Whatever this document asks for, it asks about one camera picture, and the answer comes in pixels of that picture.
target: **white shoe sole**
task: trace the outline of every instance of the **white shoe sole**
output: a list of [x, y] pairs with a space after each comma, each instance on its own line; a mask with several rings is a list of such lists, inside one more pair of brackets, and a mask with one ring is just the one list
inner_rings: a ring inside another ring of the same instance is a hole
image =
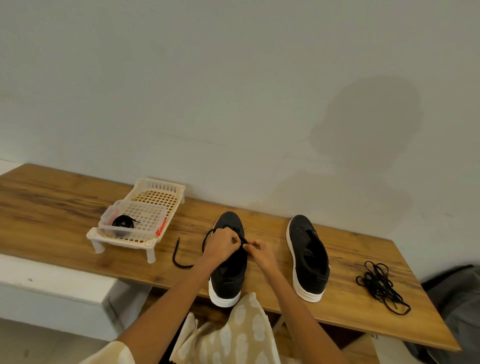
[[215, 291], [213, 290], [211, 279], [208, 280], [208, 295], [210, 296], [210, 300], [213, 302], [213, 304], [218, 307], [231, 307], [234, 304], [236, 304], [240, 299], [240, 292], [233, 298], [218, 297]]
[[288, 222], [288, 225], [287, 225], [287, 244], [288, 244], [288, 248], [290, 249], [290, 253], [292, 254], [292, 258], [293, 258], [293, 275], [292, 275], [293, 290], [295, 291], [295, 293], [301, 299], [303, 299], [307, 302], [318, 302], [322, 299], [322, 296], [323, 296], [325, 290], [324, 290], [324, 292], [322, 292], [320, 294], [314, 294], [314, 293], [307, 292], [306, 290], [304, 290], [302, 288], [302, 286], [300, 285], [299, 280], [297, 278], [297, 271], [295, 269], [295, 267], [297, 265], [297, 260], [295, 259], [295, 254], [293, 253], [292, 240], [290, 240], [290, 223], [291, 222], [292, 222], [292, 220], [290, 220]]

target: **gray bag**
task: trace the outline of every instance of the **gray bag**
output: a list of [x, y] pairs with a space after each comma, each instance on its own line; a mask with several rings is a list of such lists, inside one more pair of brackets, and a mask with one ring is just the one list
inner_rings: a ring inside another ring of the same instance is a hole
[[419, 360], [431, 364], [480, 364], [480, 266], [465, 266], [422, 284], [462, 348], [461, 352], [405, 343]]

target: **wooden tabletop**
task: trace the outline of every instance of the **wooden tabletop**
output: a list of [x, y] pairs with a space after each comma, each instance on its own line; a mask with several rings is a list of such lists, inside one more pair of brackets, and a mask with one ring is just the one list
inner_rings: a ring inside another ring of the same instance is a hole
[[[180, 237], [177, 261], [192, 264], [202, 254], [202, 241], [225, 211], [238, 214], [248, 238], [271, 241], [280, 269], [291, 282], [292, 257], [286, 242], [288, 219], [241, 208], [186, 198], [161, 242], [156, 261], [147, 263], [145, 250], [106, 245], [96, 254], [85, 237], [102, 213], [122, 199], [132, 186], [47, 167], [25, 164], [0, 176], [0, 253], [131, 279], [170, 288], [186, 273], [172, 263]], [[327, 249], [331, 274], [323, 298], [307, 303], [316, 320], [359, 331], [448, 350], [457, 342], [421, 288], [395, 244], [386, 239], [315, 225]], [[390, 279], [405, 302], [407, 316], [397, 316], [357, 286], [366, 260], [390, 268]], [[208, 285], [199, 295], [208, 296]], [[249, 262], [242, 294], [256, 292], [266, 311], [280, 312], [278, 301], [255, 264]]]

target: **shoe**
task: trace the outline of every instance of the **shoe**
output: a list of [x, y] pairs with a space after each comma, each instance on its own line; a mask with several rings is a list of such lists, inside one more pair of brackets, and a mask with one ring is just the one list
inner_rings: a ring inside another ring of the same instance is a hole
[[[231, 228], [238, 234], [242, 245], [246, 243], [240, 218], [236, 213], [228, 211], [218, 218], [213, 229], [205, 236], [202, 251], [205, 248], [208, 236], [215, 230], [225, 227]], [[218, 307], [231, 307], [239, 300], [241, 287], [245, 279], [245, 271], [247, 270], [247, 255], [247, 251], [240, 247], [210, 275], [208, 295], [210, 300]]]
[[300, 298], [318, 302], [330, 275], [328, 255], [312, 223], [303, 215], [287, 226], [287, 243], [293, 257], [293, 289]]

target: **sleeve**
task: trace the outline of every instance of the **sleeve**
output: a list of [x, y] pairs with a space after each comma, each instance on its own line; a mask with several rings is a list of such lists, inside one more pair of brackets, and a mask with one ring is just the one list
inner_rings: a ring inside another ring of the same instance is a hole
[[135, 364], [130, 349], [123, 342], [113, 341], [80, 364]]

